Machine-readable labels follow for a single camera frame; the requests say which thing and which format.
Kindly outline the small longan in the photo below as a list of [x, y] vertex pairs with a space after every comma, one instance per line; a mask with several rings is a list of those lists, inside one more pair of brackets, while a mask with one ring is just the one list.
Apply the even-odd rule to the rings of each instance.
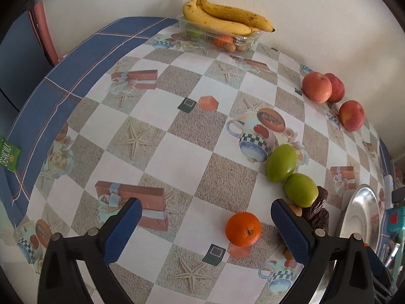
[[289, 208], [295, 213], [296, 216], [301, 217], [302, 216], [302, 208], [300, 206], [297, 206], [295, 204], [288, 204]]
[[294, 261], [294, 257], [288, 249], [285, 250], [284, 257], [287, 261]]

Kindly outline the large steel round tray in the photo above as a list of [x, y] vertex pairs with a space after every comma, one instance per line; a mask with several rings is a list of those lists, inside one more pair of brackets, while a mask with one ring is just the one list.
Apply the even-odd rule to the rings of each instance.
[[352, 233], [359, 233], [363, 242], [377, 253], [381, 242], [381, 219], [375, 192], [369, 185], [361, 184], [349, 197], [334, 235], [349, 238]]

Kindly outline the teal box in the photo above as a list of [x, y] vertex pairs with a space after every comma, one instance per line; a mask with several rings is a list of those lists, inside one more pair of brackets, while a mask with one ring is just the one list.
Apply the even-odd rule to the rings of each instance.
[[387, 231], [390, 236], [396, 237], [404, 231], [405, 206], [388, 210]]

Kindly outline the right green jujube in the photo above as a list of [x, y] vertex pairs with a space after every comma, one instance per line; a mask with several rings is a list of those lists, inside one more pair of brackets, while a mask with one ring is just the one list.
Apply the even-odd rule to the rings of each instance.
[[301, 208], [310, 207], [318, 197], [315, 182], [305, 174], [294, 173], [283, 184], [287, 198]]

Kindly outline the green tea packet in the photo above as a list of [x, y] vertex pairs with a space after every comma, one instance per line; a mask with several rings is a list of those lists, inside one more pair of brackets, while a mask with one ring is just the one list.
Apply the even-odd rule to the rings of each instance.
[[3, 136], [0, 136], [0, 165], [5, 169], [16, 172], [18, 158], [21, 150], [15, 145], [11, 144]]

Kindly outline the left green jujube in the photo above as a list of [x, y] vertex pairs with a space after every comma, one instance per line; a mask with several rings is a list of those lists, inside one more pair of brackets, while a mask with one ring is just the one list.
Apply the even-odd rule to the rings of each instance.
[[276, 147], [268, 157], [266, 175], [273, 183], [284, 182], [292, 175], [297, 165], [297, 153], [291, 145]]

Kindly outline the right red apple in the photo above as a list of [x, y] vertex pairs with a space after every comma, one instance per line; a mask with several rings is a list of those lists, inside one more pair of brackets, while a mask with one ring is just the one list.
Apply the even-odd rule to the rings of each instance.
[[361, 129], [365, 122], [365, 111], [362, 105], [355, 100], [343, 103], [339, 109], [338, 116], [341, 124], [349, 132]]

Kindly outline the red apple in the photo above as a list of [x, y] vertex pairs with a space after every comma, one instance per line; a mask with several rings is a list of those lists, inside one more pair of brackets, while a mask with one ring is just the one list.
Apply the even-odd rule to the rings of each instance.
[[332, 93], [328, 99], [328, 102], [340, 102], [345, 96], [345, 86], [343, 82], [332, 73], [326, 73], [325, 76], [330, 80], [332, 85]]
[[362, 105], [355, 100], [343, 103], [339, 109], [338, 116], [341, 124], [349, 132], [361, 129], [365, 122], [365, 111]]

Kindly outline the middle red apple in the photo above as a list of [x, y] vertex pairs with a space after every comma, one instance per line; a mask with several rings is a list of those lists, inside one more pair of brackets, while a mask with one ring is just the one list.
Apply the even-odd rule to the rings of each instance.
[[330, 80], [332, 85], [332, 93], [328, 99], [328, 102], [340, 102], [345, 96], [345, 86], [343, 82], [332, 73], [326, 73], [325, 76]]

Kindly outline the pale pink apple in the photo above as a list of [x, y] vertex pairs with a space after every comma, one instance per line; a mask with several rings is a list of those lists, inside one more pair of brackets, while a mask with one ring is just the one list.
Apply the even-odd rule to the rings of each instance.
[[303, 78], [302, 91], [311, 101], [322, 104], [332, 94], [332, 83], [324, 74], [312, 71]]

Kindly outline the checkered patterned tablecloth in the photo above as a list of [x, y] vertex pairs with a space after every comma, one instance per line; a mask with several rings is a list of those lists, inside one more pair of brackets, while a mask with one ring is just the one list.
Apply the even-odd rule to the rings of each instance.
[[[302, 267], [270, 218], [284, 192], [262, 148], [294, 147], [299, 172], [328, 190], [331, 232], [361, 184], [384, 214], [375, 128], [347, 132], [311, 103], [306, 72], [260, 43], [229, 54], [192, 42], [168, 18], [123, 18], [76, 47], [8, 133], [21, 155], [1, 171], [1, 266], [22, 302], [36, 302], [52, 234], [99, 227], [126, 199], [100, 181], [165, 192], [168, 229], [137, 227], [112, 266], [135, 303], [279, 302]], [[225, 235], [240, 212], [261, 223], [249, 247]]]

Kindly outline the red chair back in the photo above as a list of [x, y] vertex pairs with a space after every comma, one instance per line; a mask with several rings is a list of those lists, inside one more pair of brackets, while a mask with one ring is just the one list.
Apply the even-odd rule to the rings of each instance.
[[45, 58], [51, 66], [56, 66], [59, 62], [59, 57], [49, 33], [43, 2], [38, 2], [28, 10], [28, 16], [34, 30], [34, 35]]

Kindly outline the clear plastic fruit tray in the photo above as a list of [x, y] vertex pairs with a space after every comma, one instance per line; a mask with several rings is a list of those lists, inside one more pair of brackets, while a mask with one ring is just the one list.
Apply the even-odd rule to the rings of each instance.
[[247, 51], [256, 44], [259, 37], [264, 33], [264, 31], [254, 29], [252, 33], [246, 36], [229, 34], [188, 21], [184, 16], [178, 16], [177, 21], [185, 38], [205, 47], [217, 48], [226, 52]]

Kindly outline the upper yellow banana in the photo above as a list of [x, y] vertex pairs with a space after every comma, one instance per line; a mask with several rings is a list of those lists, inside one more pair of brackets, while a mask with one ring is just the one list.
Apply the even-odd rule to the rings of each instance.
[[216, 18], [242, 23], [250, 28], [255, 28], [265, 32], [275, 31], [275, 28], [267, 18], [254, 12], [232, 6], [214, 4], [207, 0], [201, 0], [201, 2], [203, 10]]

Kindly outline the yellow banana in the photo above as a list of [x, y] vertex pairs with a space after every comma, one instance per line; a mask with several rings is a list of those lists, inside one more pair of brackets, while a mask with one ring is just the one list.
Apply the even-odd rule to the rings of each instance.
[[197, 5], [198, 0], [189, 0], [183, 5], [183, 16], [193, 23], [204, 25], [208, 28], [234, 34], [237, 36], [248, 36], [252, 30], [247, 25], [226, 21], [206, 13], [201, 7]]
[[250, 28], [255, 28], [265, 32], [275, 31], [275, 28], [267, 18], [254, 12], [232, 6], [214, 4], [207, 0], [201, 0], [201, 2], [203, 10], [216, 18], [242, 23]]

